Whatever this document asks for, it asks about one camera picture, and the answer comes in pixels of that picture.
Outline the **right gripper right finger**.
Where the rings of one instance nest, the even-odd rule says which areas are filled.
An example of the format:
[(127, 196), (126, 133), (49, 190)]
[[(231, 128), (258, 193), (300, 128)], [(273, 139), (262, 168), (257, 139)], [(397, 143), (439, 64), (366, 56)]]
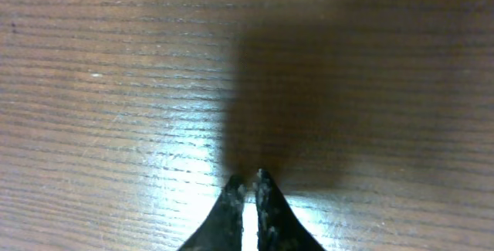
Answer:
[(324, 251), (300, 223), (271, 174), (257, 172), (258, 251)]

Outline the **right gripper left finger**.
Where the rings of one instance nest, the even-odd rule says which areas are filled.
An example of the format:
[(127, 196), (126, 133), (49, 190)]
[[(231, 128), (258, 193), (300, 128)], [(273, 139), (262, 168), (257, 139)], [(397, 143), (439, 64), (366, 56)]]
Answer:
[(204, 222), (178, 251), (241, 251), (245, 182), (232, 175)]

